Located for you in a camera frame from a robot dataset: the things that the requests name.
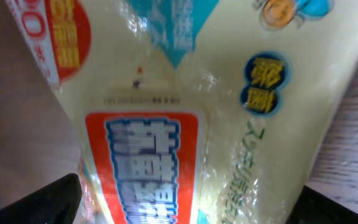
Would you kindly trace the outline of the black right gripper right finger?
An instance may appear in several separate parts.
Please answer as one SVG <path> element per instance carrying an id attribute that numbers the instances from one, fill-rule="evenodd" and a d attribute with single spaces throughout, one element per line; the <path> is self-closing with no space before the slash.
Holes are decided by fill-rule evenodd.
<path id="1" fill-rule="evenodd" d="M 358 224 L 358 214 L 304 186 L 286 224 Z"/>

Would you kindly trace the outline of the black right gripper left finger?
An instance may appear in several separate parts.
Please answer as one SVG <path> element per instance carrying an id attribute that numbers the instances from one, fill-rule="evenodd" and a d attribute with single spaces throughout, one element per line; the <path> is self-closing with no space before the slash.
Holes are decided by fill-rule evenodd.
<path id="1" fill-rule="evenodd" d="M 81 197 L 78 175 L 67 174 L 0 209 L 0 224 L 72 224 Z"/>

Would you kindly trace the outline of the beige wet wipes pack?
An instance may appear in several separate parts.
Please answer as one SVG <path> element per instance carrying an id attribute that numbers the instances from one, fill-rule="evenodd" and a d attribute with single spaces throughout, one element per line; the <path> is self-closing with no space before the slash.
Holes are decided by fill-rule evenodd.
<path id="1" fill-rule="evenodd" d="M 86 223 L 285 223 L 358 63 L 358 0 L 13 0 L 75 125 Z"/>

